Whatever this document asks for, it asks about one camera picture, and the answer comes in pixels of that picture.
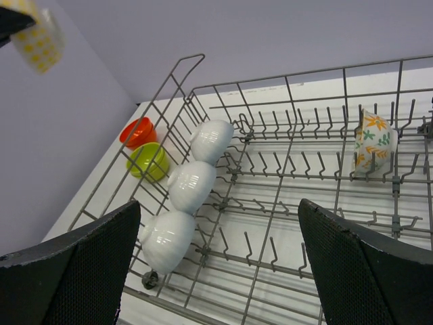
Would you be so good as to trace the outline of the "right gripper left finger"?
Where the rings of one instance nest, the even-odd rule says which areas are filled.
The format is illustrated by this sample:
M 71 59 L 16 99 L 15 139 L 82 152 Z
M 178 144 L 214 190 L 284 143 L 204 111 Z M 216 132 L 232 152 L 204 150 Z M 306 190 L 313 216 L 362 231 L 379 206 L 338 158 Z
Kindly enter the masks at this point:
M 140 221 L 133 200 L 1 256 L 1 323 L 115 324 Z

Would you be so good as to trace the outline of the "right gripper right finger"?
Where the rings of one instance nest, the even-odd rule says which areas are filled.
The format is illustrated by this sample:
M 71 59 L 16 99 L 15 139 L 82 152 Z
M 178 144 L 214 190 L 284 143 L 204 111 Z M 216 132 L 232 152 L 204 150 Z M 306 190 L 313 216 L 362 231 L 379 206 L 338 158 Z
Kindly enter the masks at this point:
M 432 251 L 305 198 L 298 218 L 328 324 L 432 323 Z

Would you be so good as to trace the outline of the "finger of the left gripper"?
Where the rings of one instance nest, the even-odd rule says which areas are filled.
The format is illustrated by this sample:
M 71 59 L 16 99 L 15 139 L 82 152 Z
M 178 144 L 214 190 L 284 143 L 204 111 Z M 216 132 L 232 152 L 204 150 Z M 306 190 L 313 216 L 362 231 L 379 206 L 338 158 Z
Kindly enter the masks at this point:
M 7 45 L 10 37 L 26 28 L 36 24 L 35 20 L 28 14 L 19 12 L 16 9 L 10 9 L 1 5 L 1 44 L 0 47 Z

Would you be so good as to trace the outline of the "beige blue patterned bowl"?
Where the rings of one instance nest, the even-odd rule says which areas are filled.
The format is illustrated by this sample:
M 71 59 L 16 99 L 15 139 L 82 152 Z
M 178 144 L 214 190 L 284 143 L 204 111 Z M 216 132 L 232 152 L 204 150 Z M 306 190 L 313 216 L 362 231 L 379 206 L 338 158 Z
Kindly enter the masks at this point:
M 35 21 L 35 25 L 13 34 L 11 41 L 36 73 L 46 73 L 61 60 L 65 48 L 65 37 L 57 19 L 49 9 L 39 8 L 35 1 L 2 1 L 1 4 Z

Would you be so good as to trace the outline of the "lime green bowl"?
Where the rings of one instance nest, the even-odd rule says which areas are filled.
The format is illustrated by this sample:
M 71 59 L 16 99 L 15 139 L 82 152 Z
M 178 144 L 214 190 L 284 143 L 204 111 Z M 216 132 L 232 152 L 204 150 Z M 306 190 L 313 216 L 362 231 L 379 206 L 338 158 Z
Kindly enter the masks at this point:
M 152 171 L 164 159 L 164 150 L 158 142 L 149 142 L 136 148 L 127 158 L 126 168 L 140 175 L 141 171 Z
M 141 171 L 140 175 L 131 172 L 130 174 L 136 178 L 141 178 L 142 175 L 144 175 L 146 181 L 153 183 L 155 181 L 160 181 L 162 178 L 166 177 L 168 175 L 169 168 L 170 168 L 170 162 L 169 159 L 167 158 L 167 155 L 164 152 L 163 161 L 159 165 L 157 165 L 157 167 L 152 171 L 144 171 L 144 172 Z

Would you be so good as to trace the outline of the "floral patterned bowl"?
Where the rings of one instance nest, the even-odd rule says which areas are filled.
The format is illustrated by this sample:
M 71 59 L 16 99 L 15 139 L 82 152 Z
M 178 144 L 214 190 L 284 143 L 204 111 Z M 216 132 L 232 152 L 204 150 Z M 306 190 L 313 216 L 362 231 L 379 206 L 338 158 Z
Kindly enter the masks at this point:
M 362 109 L 361 126 L 355 133 L 353 177 L 376 177 L 389 169 L 398 146 L 397 131 L 380 115 Z

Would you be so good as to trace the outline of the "orange bowl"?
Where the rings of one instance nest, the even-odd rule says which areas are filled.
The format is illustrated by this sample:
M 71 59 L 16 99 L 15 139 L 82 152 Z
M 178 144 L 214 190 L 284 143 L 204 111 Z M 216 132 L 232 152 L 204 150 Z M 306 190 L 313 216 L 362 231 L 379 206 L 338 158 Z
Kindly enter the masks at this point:
M 120 134 L 119 141 L 132 146 L 153 129 L 153 123 L 148 117 L 138 118 L 126 126 Z
M 149 133 L 134 133 L 129 138 L 128 142 L 125 144 L 125 146 L 130 150 L 135 150 L 136 148 L 150 143 L 150 142 L 156 142 L 157 141 L 157 133 L 154 128 L 150 130 Z

